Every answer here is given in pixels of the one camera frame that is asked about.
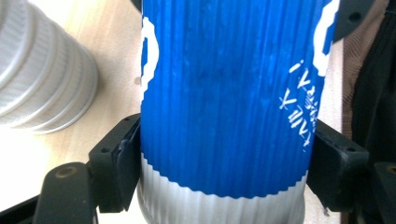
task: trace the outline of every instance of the black fabric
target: black fabric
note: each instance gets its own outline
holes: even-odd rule
[[[352,140],[370,151],[370,163],[396,162],[395,0],[359,73],[352,113]]]

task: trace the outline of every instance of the paper cup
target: paper cup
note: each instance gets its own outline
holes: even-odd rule
[[[303,223],[338,0],[143,4],[150,223]]]
[[[70,75],[66,73],[70,59],[68,59],[67,45],[61,35],[57,32],[53,32],[53,34],[55,35],[52,39],[56,42],[54,48],[56,53],[54,64],[50,65],[49,75],[28,100],[13,109],[11,113],[1,116],[0,124],[16,127],[33,119],[52,105],[64,91],[65,84],[70,78]]]
[[[21,66],[15,69],[15,73],[12,74],[7,85],[0,89],[0,116],[11,112],[29,100],[49,78],[50,69],[55,61],[56,41],[51,24],[47,18],[43,18],[33,11],[31,13],[35,30],[30,34],[32,43],[28,47],[26,57],[19,59],[23,61]]]
[[[1,1],[0,4],[1,90],[13,78],[29,51],[34,19],[22,0]]]
[[[32,32],[19,30],[20,36],[30,40],[27,47],[24,42],[17,46],[26,48],[20,50],[26,51],[24,58],[18,58],[21,66],[4,63],[5,71],[13,73],[4,73],[9,79],[0,88],[0,125],[35,133],[60,131],[77,121],[91,105],[98,82],[96,64],[87,50],[37,7],[26,1],[15,3],[2,2],[9,7],[0,22],[19,19],[23,25],[30,25]],[[9,12],[18,11],[14,7],[27,9],[13,16]],[[15,29],[14,23],[2,27],[2,31]]]

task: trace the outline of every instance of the black plastic bracket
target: black plastic bracket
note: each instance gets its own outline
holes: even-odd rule
[[[47,173],[34,223],[97,223],[87,167],[71,162]]]
[[[136,7],[139,12],[142,12],[142,0],[131,0],[134,6]]]
[[[384,223],[396,223],[396,163],[374,165],[373,189],[375,201]]]
[[[351,212],[368,159],[366,149],[318,120],[307,184],[325,207]]]
[[[333,41],[352,33],[366,17],[374,0],[341,0]]]
[[[37,201],[38,195],[0,212],[0,223],[32,223]]]
[[[101,213],[129,208],[141,169],[139,118],[120,121],[89,153],[93,198]]]

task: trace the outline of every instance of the white logo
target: white logo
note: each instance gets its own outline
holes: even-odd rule
[[[154,78],[157,62],[160,58],[160,48],[158,47],[157,37],[155,36],[155,26],[149,18],[143,19],[142,41],[148,40],[148,61],[143,67],[143,76],[140,81],[140,99],[145,98],[145,91],[149,88],[149,82]]]
[[[318,75],[325,77],[329,63],[329,54],[323,53],[326,43],[326,35],[329,27],[335,20],[335,13],[338,11],[340,0],[332,0],[323,8],[318,26],[314,33],[314,66],[318,69]]]

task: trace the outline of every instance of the blue corrugated cup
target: blue corrugated cup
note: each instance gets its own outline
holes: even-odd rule
[[[150,223],[302,223],[339,0],[143,2]]]

